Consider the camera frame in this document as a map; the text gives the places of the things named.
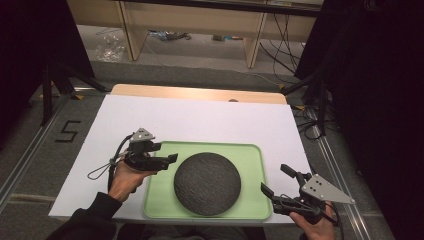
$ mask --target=human hand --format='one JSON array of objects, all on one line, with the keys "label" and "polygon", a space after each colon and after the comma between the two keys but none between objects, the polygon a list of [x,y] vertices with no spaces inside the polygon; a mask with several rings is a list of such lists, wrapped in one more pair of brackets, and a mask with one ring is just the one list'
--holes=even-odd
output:
[{"label": "human hand", "polygon": [[[325,209],[325,214],[329,217],[333,217],[333,213],[331,211],[331,207],[327,206]],[[310,224],[306,219],[295,213],[290,213],[291,219],[296,223],[297,226],[305,231],[308,240],[335,240],[336,235],[334,233],[333,223],[328,221],[325,218],[322,218],[315,225]]]},{"label": "human hand", "polygon": [[125,202],[130,193],[141,186],[143,179],[157,171],[137,171],[130,168],[122,159],[118,162],[108,195],[120,202]]}]

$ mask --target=white paper surface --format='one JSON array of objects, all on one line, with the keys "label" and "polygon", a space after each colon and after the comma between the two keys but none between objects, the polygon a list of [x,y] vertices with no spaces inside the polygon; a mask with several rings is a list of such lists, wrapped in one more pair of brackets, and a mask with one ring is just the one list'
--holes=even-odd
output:
[{"label": "white paper surface", "polygon": [[[106,164],[125,136],[140,127],[156,136],[154,142],[255,144],[263,154],[267,185],[276,195],[299,196],[297,181],[280,171],[282,163],[310,172],[289,105],[108,95],[49,216],[68,218],[76,209],[89,207],[98,191],[107,192],[107,171],[98,180],[87,174]],[[146,183],[130,195],[115,219],[151,222],[142,214]],[[272,214],[264,223],[289,222],[287,216]]]}]

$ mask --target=green tray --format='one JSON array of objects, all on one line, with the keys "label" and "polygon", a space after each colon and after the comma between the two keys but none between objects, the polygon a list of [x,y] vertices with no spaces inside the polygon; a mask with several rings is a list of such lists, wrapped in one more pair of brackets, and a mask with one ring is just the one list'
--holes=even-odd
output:
[{"label": "green tray", "polygon": [[[237,202],[226,212],[212,217],[190,212],[181,205],[174,192],[174,175],[180,164],[193,154],[201,152],[213,152],[226,157],[235,165],[241,178],[241,191]],[[270,201],[260,190],[261,182],[266,183],[266,179],[261,151],[256,145],[162,142],[162,148],[155,156],[166,157],[174,153],[178,153],[177,162],[170,164],[168,170],[150,177],[144,201],[144,214],[147,217],[264,220],[271,215]]]}]

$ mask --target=gray floor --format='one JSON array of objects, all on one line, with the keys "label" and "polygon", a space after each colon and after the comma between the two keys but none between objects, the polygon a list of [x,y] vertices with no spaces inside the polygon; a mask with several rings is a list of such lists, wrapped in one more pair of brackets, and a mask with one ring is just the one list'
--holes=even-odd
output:
[{"label": "gray floor", "polygon": [[[242,41],[217,42],[206,35],[193,35],[191,40],[173,41],[160,41],[149,37],[148,47],[143,49],[142,55],[136,62],[128,61],[125,54],[119,63],[97,61],[94,49],[102,44],[104,34],[96,35],[96,33],[109,31],[120,37],[121,32],[114,30],[80,26],[96,78],[107,86],[133,83],[278,92],[279,84],[283,83],[275,77],[273,61],[262,50],[258,53],[255,68],[247,69]],[[272,54],[275,54],[275,49],[269,41],[264,40],[263,44]],[[295,55],[300,56],[303,49],[301,44],[291,43],[291,47]],[[291,64],[289,58],[283,58],[282,54],[279,57],[284,63]],[[289,71],[278,65],[275,67],[280,79],[296,81]],[[77,80],[73,80],[73,83],[75,86],[86,86]],[[287,97],[289,104],[301,104],[302,90]],[[0,152],[2,164],[0,184],[6,181],[8,174],[39,129],[42,119],[40,94],[40,91],[34,94],[31,99],[32,107],[22,114],[12,131],[13,134],[9,136],[7,145]],[[93,90],[82,90],[78,94],[84,97],[81,100],[66,101],[38,154],[1,213],[0,239],[44,239],[60,226],[60,221],[49,218],[47,214],[104,97],[104,94]],[[308,118],[303,117],[303,112],[293,111],[293,113],[299,124],[309,121]],[[60,139],[70,139],[69,134],[61,133],[68,121],[80,121],[68,126],[69,130],[78,131],[74,141],[57,142],[56,140]],[[326,127],[326,138],[352,197],[357,200],[369,239],[394,239],[366,183],[356,173],[355,162],[343,136],[337,130],[337,124],[331,123]],[[303,133],[300,136],[311,165],[320,175],[332,182],[332,174],[318,141],[309,140]],[[306,132],[306,136],[313,136],[311,129]],[[357,236],[344,207],[340,204],[337,206],[344,226],[345,239],[368,239]],[[298,239],[301,230],[294,225],[275,225],[265,227],[265,232],[268,240]]]}]

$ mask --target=sleeve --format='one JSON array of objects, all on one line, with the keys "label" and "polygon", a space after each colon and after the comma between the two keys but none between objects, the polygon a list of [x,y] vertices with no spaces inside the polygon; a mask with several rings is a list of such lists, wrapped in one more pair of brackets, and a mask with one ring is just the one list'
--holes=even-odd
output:
[{"label": "sleeve", "polygon": [[121,206],[122,203],[118,200],[99,192],[88,209],[76,210],[72,217],[47,239],[113,239],[116,225],[111,219]]}]

